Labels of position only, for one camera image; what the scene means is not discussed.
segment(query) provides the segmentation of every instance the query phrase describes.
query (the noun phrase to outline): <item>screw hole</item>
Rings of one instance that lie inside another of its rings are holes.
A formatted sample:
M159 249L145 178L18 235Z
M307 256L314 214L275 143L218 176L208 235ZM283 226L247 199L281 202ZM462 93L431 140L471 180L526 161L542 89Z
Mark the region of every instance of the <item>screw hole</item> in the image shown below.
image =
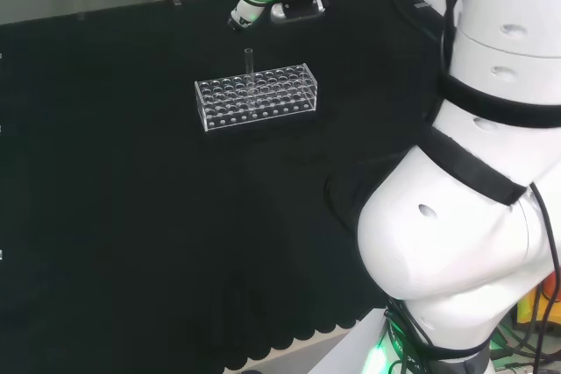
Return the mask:
M480 117L475 117L473 119L473 123L483 131L496 131L497 129L499 129L497 123L490 122L489 120Z
M427 218L438 219L437 213L427 205L419 205L419 210L421 211L421 214Z

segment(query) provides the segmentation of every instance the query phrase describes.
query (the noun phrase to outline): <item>green light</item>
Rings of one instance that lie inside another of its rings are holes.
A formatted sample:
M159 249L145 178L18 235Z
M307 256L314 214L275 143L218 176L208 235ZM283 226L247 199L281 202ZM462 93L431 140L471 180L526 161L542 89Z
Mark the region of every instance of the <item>green light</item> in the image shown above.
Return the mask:
M386 368L386 355L381 348L374 348L366 357L362 374L380 374Z

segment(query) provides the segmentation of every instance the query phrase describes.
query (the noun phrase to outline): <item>black mat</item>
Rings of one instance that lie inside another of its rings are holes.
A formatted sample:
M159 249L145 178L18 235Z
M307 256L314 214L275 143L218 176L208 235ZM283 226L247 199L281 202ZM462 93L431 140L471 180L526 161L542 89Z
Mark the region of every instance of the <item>black mat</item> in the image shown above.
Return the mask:
M437 49L388 0L330 1L241 35L236 0L0 28L2 373L218 373L384 305L323 185L414 142ZM306 62L316 118L206 136L194 81L245 47Z

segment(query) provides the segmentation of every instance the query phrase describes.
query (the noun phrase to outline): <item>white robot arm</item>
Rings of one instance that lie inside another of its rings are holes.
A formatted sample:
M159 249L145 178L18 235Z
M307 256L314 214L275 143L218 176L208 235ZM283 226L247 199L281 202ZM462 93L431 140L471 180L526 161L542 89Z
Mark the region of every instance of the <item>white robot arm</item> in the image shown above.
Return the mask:
M471 89L497 106L445 100L431 130L522 191L535 182L550 210L558 250L559 28L561 0L464 0L450 75L462 86L462 98ZM499 116L497 109L505 113ZM512 203L497 201L462 181L462 174L469 179L471 170L479 171L462 168L469 159L443 163L426 151L411 149L368 200L359 219L359 248L376 283L404 301L434 346L479 347L443 367L458 370L452 365L477 358L505 313L554 267L530 189ZM488 354L479 367L471 374L494 372Z

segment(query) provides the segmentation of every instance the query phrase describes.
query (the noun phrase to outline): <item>glass test tube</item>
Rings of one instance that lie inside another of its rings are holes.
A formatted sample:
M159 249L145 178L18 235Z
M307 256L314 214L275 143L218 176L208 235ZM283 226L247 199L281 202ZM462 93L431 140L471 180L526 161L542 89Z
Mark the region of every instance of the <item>glass test tube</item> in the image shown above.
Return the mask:
M245 74L249 74L253 81L253 49L245 49Z

